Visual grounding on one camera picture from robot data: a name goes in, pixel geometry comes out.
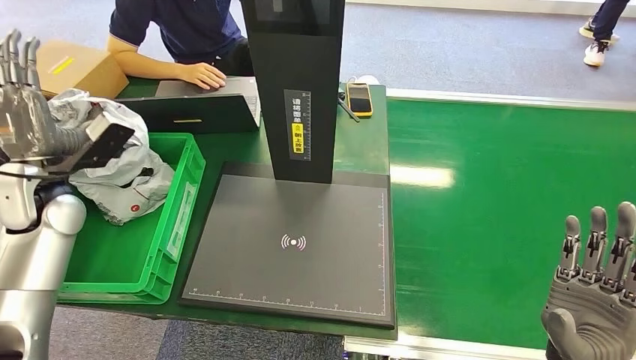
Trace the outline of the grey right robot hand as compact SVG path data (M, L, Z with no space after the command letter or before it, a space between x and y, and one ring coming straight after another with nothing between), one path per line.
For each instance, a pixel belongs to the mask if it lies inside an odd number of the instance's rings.
M621 202L612 243L607 213L590 211L581 241L578 218L565 220L565 235L541 324L547 359L631 359L635 355L635 205Z

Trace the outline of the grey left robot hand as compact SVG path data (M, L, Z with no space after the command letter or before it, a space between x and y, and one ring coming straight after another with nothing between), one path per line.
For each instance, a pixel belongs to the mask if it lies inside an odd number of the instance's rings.
M36 52L40 41L13 29L1 39L1 150L12 161L76 154L92 140L86 128L60 127L41 92Z

